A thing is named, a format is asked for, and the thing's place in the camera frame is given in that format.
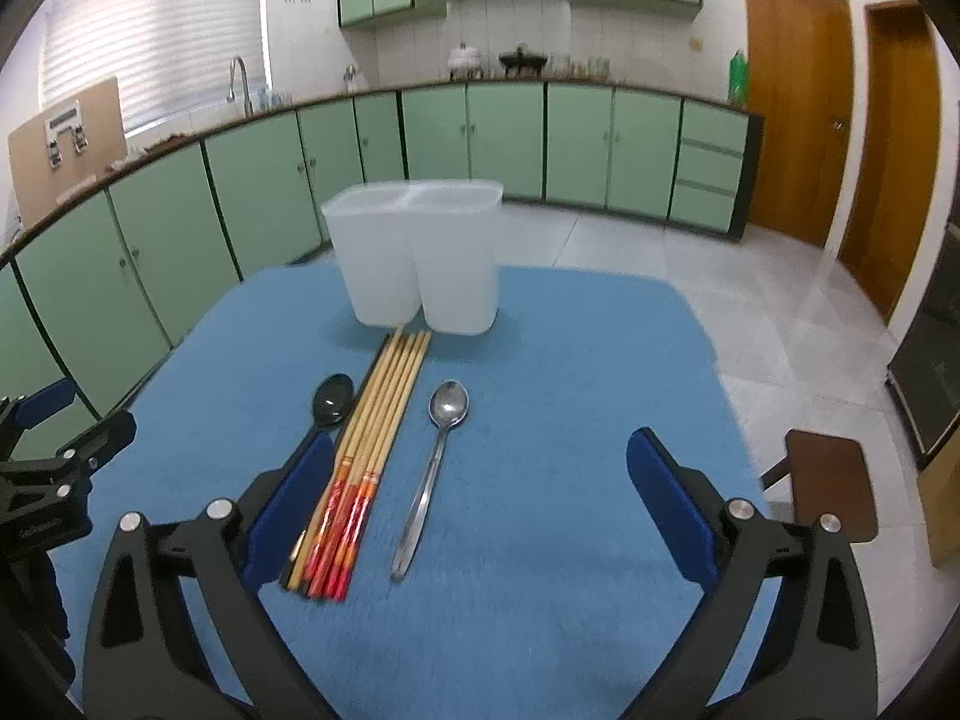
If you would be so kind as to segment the black plastic spoon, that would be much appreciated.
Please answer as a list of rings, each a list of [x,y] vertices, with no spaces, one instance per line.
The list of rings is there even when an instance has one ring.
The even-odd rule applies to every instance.
[[[313,426],[288,458],[288,463],[296,463],[313,445],[320,434],[327,433],[347,419],[355,399],[353,379],[343,372],[337,372],[323,380],[313,396]]]

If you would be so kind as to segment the green lower kitchen cabinets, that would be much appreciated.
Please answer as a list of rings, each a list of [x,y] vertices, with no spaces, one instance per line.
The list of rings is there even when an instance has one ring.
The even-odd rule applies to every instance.
[[[738,239],[761,142],[758,114],[706,99],[493,80],[340,96],[163,143],[3,254],[3,400],[73,392],[14,451],[59,452],[229,289],[324,249],[320,209],[344,188],[485,179],[516,202]]]

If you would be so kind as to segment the brown wooden chair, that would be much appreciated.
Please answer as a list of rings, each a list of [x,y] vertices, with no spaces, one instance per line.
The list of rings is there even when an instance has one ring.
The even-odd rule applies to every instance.
[[[877,507],[861,444],[789,429],[784,445],[784,457],[760,476],[761,487],[788,478],[797,525],[815,525],[822,515],[832,515],[851,543],[872,541],[878,535]]]

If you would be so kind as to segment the cardboard box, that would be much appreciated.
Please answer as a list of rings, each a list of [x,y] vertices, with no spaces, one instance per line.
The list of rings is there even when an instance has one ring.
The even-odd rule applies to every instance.
[[[104,78],[55,103],[8,137],[13,190],[25,229],[127,158],[119,82]]]

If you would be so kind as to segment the black glass cabinet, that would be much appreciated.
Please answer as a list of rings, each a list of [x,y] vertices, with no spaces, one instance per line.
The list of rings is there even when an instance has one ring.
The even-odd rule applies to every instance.
[[[913,434],[916,466],[924,470],[958,426],[958,216],[947,223],[928,289],[890,362],[887,379]]]

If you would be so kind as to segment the blue table mat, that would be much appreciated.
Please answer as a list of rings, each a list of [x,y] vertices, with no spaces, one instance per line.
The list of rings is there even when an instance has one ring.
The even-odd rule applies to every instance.
[[[239,496],[293,452],[316,387],[364,376],[381,340],[330,263],[261,271],[203,317],[135,400],[133,444],[94,477],[93,532],[53,553],[71,655],[119,518],[178,522]],[[395,583],[444,380],[466,387],[469,414],[449,433]],[[724,497],[760,497],[715,347],[682,294],[647,278],[506,268],[487,333],[431,340],[347,598],[311,603],[270,585],[263,606],[343,717],[617,717],[701,596],[626,472],[644,426]]]

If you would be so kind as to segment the chrome sink faucet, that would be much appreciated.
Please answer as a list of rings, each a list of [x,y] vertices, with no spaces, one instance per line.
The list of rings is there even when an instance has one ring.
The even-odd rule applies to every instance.
[[[247,73],[244,59],[240,55],[235,55],[229,62],[226,101],[235,103],[238,98],[242,98],[242,115],[252,117],[254,115],[254,105],[251,99],[251,88],[249,88],[249,73]]]

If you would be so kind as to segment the white double utensil holder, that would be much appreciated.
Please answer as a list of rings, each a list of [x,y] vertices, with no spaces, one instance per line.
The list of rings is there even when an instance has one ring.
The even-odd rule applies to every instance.
[[[505,188],[473,179],[353,185],[320,207],[356,320],[478,337],[498,314]]]

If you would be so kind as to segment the window blind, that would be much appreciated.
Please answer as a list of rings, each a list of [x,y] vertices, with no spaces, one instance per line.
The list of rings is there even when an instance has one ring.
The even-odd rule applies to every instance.
[[[39,64],[49,107],[106,78],[127,132],[223,103],[229,66],[267,85],[262,0],[50,0]]]

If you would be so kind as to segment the right wooden door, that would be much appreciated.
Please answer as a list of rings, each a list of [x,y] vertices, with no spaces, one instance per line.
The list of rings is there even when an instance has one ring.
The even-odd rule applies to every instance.
[[[884,320],[923,237],[939,161],[940,85],[916,2],[866,8],[869,89],[861,169],[839,260]]]

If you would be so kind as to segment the wooden door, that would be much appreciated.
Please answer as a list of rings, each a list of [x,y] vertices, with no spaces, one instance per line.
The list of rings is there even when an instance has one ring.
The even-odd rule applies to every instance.
[[[848,158],[848,0],[747,0],[748,109],[763,117],[750,221],[822,247]]]
[[[940,85],[916,2],[866,8],[869,89],[861,169],[839,260],[884,320],[923,237],[939,161]]]

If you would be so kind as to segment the white pot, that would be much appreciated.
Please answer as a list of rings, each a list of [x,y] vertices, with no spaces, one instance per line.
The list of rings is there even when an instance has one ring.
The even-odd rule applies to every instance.
[[[468,82],[473,78],[482,78],[482,52],[477,47],[460,43],[449,50],[448,73],[451,82]]]

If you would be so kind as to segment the green bottle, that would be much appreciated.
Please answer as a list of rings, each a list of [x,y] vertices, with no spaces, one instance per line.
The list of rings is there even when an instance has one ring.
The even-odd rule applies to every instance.
[[[748,82],[750,82],[750,67],[747,55],[737,49],[729,60],[727,73],[727,102],[734,107],[743,109],[747,106]]]

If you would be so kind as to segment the black pan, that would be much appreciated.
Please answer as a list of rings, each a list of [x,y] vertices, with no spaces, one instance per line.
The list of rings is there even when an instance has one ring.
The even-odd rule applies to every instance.
[[[548,57],[532,52],[527,47],[517,46],[512,52],[498,55],[498,62],[506,78],[540,78],[548,64]]]

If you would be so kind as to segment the left wooden door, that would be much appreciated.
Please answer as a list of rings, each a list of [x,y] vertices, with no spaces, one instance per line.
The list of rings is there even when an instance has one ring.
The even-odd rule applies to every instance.
[[[822,247],[848,158],[848,0],[747,0],[748,109],[763,117],[750,221]]]

